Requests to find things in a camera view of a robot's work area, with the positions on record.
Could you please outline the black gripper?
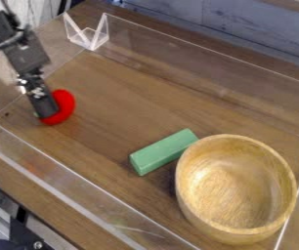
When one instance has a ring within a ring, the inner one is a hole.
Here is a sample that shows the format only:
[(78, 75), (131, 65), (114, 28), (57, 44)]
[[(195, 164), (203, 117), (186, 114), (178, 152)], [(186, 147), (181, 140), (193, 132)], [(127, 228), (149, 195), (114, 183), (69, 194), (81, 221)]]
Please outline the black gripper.
[(35, 33), (26, 30), (0, 46), (6, 60), (19, 77), (19, 87), (27, 96), (35, 117), (50, 117), (58, 111), (51, 92), (42, 80), (42, 68), (50, 64)]

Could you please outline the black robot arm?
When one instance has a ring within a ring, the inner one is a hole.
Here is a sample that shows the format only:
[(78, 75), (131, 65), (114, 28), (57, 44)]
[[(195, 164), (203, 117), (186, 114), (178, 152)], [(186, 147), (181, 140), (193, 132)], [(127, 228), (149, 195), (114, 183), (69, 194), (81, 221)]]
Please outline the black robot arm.
[(39, 39), (29, 25), (21, 27), (17, 15), (0, 0), (0, 51), (17, 73), (17, 86), (23, 89), (35, 116), (47, 118), (59, 110), (42, 79), (42, 67), (50, 63)]

